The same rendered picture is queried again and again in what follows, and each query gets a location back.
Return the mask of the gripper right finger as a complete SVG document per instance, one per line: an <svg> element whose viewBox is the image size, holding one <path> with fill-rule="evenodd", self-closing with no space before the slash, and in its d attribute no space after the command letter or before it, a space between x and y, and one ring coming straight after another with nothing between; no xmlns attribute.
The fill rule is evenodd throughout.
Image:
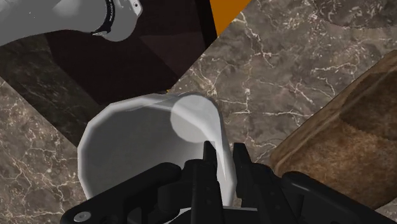
<svg viewBox="0 0 397 224"><path fill-rule="evenodd" d="M281 177L251 161L245 144L233 145L237 196L257 209L260 224L397 224L298 171Z"/></svg>

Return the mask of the white cup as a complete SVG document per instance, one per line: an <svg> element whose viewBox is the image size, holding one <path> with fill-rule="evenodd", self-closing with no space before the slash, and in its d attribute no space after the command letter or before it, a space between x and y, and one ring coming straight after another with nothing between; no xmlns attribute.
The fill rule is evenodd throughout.
<svg viewBox="0 0 397 224"><path fill-rule="evenodd" d="M231 206L237 178L223 117L214 99L195 92L109 104L81 137L78 178L89 199L162 162L202 158L205 141L216 149L223 204Z"/></svg>

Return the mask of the brown wooden tray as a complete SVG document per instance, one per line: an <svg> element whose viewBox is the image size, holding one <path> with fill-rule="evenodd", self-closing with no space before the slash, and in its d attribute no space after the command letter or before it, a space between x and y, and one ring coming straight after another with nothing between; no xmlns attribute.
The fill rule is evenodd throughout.
<svg viewBox="0 0 397 224"><path fill-rule="evenodd" d="M397 50L353 81L270 156L377 209L397 198Z"/></svg>

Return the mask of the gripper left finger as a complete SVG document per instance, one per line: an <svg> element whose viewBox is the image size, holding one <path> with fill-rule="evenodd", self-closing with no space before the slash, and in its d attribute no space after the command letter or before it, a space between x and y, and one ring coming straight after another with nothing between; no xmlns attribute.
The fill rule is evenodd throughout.
<svg viewBox="0 0 397 224"><path fill-rule="evenodd" d="M203 157L158 164L66 211L60 224L224 224L214 146Z"/></svg>

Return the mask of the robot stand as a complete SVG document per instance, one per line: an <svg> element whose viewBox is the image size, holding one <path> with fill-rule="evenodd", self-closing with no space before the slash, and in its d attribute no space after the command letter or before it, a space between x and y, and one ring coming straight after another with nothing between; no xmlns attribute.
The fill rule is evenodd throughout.
<svg viewBox="0 0 397 224"><path fill-rule="evenodd" d="M78 31L46 35L54 61L101 105L172 86L217 38L210 0L140 0L124 41Z"/></svg>

